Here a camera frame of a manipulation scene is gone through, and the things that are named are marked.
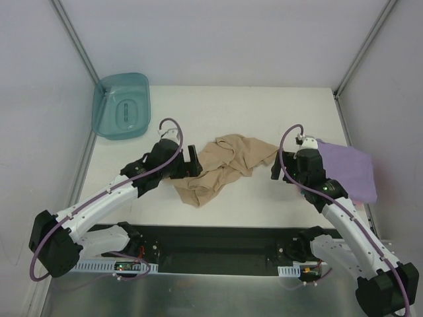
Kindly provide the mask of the beige t shirt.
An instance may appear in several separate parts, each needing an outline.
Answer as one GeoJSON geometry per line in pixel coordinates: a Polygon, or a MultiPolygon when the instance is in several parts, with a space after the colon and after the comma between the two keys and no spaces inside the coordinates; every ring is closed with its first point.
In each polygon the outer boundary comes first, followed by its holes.
{"type": "Polygon", "coordinates": [[[170,180],[183,203],[203,207],[228,184],[251,177],[254,169],[274,162],[278,147],[239,134],[218,137],[198,154],[199,176],[170,180]]]}

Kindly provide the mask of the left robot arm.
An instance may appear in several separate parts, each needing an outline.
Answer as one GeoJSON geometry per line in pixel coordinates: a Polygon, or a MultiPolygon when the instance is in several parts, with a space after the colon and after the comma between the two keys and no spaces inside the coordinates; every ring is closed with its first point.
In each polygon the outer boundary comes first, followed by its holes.
{"type": "Polygon", "coordinates": [[[150,152],[125,165],[99,193],[56,214],[47,210],[39,213],[29,241],[33,260],[57,278],[83,258],[113,252],[139,258],[143,239],[128,222],[96,231],[92,227],[125,203],[154,190],[164,179],[199,176],[202,166],[194,145],[188,146],[188,154],[190,160],[185,161],[181,146],[162,138],[150,152]]]}

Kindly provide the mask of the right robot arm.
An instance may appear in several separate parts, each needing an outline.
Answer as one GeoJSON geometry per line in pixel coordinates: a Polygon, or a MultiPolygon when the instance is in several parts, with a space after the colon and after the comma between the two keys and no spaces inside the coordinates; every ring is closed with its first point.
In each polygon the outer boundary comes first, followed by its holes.
{"type": "Polygon", "coordinates": [[[299,187],[347,245],[339,246],[324,229],[315,226],[284,248],[289,259],[305,262],[317,258],[332,269],[349,273],[356,280],[356,300],[367,316],[411,315],[418,270],[412,263],[402,263],[364,225],[346,190],[338,181],[327,178],[318,150],[279,150],[271,178],[299,187]]]}

